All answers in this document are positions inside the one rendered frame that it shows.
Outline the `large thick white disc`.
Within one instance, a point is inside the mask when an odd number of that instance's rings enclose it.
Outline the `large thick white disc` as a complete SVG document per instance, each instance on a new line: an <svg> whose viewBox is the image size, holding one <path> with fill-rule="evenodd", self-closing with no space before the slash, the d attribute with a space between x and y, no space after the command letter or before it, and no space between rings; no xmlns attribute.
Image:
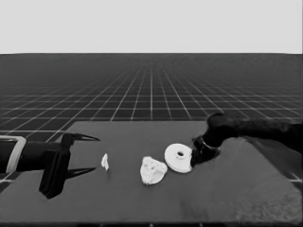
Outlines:
<svg viewBox="0 0 303 227"><path fill-rule="evenodd" d="M184 144L175 143L165 149L165 162L174 171L189 173L192 149Z"/></svg>

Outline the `small white T-shaped piece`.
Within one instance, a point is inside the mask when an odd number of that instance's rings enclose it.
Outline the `small white T-shaped piece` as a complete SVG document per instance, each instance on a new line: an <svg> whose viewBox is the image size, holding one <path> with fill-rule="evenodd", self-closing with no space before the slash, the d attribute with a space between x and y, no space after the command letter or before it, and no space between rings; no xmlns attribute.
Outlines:
<svg viewBox="0 0 303 227"><path fill-rule="evenodd" d="M101 166L105 168L105 170L109 169L109 163L108 163L108 154L105 153L101 159L100 162Z"/></svg>

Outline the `white round pinned carrier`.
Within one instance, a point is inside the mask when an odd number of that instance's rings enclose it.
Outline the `white round pinned carrier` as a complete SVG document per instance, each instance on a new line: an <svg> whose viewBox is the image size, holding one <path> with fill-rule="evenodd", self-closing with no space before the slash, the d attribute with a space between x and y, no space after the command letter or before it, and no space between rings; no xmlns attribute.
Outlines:
<svg viewBox="0 0 303 227"><path fill-rule="evenodd" d="M160 164L164 164L164 163L163 162L159 162L159 161L153 159L152 166L157 166L158 167ZM140 176L142 176L143 174L150 175L150 173L149 173L149 167L145 167L145 166L141 165L141 167L140 167ZM157 171L154 175L152 175L152 184L160 183L163 180L163 178L164 178L165 175L161 175Z"/></svg>

